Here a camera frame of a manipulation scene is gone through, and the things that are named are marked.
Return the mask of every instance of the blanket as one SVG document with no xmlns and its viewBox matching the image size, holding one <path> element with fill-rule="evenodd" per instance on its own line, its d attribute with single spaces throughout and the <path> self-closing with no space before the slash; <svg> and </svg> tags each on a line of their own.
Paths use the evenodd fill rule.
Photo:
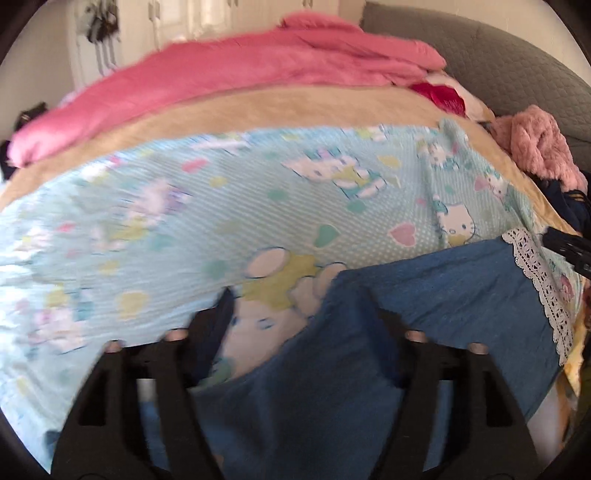
<svg viewBox="0 0 591 480">
<path fill-rule="evenodd" d="M 318 13 L 220 41 L 172 44 L 82 92 L 14 135 L 23 167 L 148 112 L 193 98 L 263 85 L 408 85 L 445 60 L 426 43 L 343 28 Z"/>
<path fill-rule="evenodd" d="M 560 180 L 563 192 L 587 195 L 587 179 L 574 164 L 554 117 L 537 105 L 491 122 L 491 135 L 517 166 L 542 180 Z"/>
<path fill-rule="evenodd" d="M 537 231 L 527 197 L 450 120 L 154 141 L 46 183 L 0 219 L 0 407 L 43 465 L 44 432 L 61 429 L 114 332 L 152 342 L 235 286 L 217 383 L 304 329 L 343 270 Z M 572 318 L 580 278 L 551 260 Z M 560 363 L 566 317 L 554 322 Z"/>
<path fill-rule="evenodd" d="M 336 125 L 362 127 L 388 123 L 436 127 L 445 114 L 431 102 L 401 87 L 341 88 L 330 86 L 269 87 L 261 90 L 220 95 L 177 105 L 146 115 L 113 131 L 55 155 L 47 161 L 18 170 L 0 194 L 0 209 L 34 192 L 57 176 L 95 158 L 125 150 L 159 138 L 180 138 L 204 132 L 243 131 L 252 128 L 313 127 Z M 492 137 L 474 122 L 454 120 L 470 138 L 470 144 L 517 190 L 527 195 L 534 217 L 541 225 L 551 225 L 575 233 L 554 211 L 548 200 Z M 579 388 L 579 366 L 586 335 L 584 311 L 577 315 L 575 345 L 564 370 L 573 388 Z"/>
</svg>

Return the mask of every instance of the gray sofa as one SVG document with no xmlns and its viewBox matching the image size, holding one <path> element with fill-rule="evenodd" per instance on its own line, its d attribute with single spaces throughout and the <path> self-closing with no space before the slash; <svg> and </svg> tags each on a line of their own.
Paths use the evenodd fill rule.
<svg viewBox="0 0 591 480">
<path fill-rule="evenodd" d="M 591 170 L 591 87 L 554 57 L 498 28 L 420 8 L 368 2 L 361 26 L 429 43 L 447 60 L 446 71 L 495 115 L 539 105 L 556 118 L 575 163 Z"/>
</svg>

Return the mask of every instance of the white lace trim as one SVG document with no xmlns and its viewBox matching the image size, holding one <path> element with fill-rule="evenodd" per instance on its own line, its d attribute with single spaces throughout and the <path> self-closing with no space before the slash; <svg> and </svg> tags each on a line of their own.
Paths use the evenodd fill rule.
<svg viewBox="0 0 591 480">
<path fill-rule="evenodd" d="M 554 278 L 548 266 L 540 258 L 538 248 L 530 234 L 523 228 L 514 228 L 503 233 L 503 240 L 513 245 L 515 263 L 527 278 L 534 284 L 540 295 L 544 313 L 550 322 L 556 352 L 560 357 L 560 366 L 566 363 L 567 356 L 573 347 L 573 331 L 568 311 L 564 308 L 554 286 Z"/>
</svg>

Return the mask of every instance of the pink fleece fabric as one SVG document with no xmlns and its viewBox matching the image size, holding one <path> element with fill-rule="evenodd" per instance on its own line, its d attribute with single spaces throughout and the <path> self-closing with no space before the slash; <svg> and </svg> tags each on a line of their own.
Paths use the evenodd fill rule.
<svg viewBox="0 0 591 480">
<path fill-rule="evenodd" d="M 496 118 L 491 135 L 522 171 L 541 179 L 560 180 L 563 192 L 587 193 L 587 179 L 574 164 L 556 120 L 537 105 L 517 115 Z"/>
<path fill-rule="evenodd" d="M 23 167 L 146 113 L 263 85 L 410 85 L 446 62 L 426 43 L 367 34 L 338 17 L 290 15 L 282 26 L 220 41 L 172 44 L 115 72 L 12 137 Z"/>
</svg>

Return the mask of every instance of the yellow fabric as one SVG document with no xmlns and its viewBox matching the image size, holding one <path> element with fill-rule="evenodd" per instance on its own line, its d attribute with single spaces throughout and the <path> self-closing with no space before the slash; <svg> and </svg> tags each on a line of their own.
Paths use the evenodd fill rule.
<svg viewBox="0 0 591 480">
<path fill-rule="evenodd" d="M 35 191 L 44 182 L 96 157 L 160 138 L 201 133 L 244 131 L 265 127 L 367 127 L 398 124 L 436 127 L 444 113 L 429 100 L 403 88 L 274 87 L 197 100 L 147 115 L 95 139 L 18 171 L 0 196 L 0 210 Z M 531 200 L 540 219 L 574 233 L 525 176 L 478 124 L 452 116 L 468 134 L 472 147 Z M 565 372 L 575 388 L 584 339 L 583 313 L 576 322 L 576 344 Z"/>
</svg>

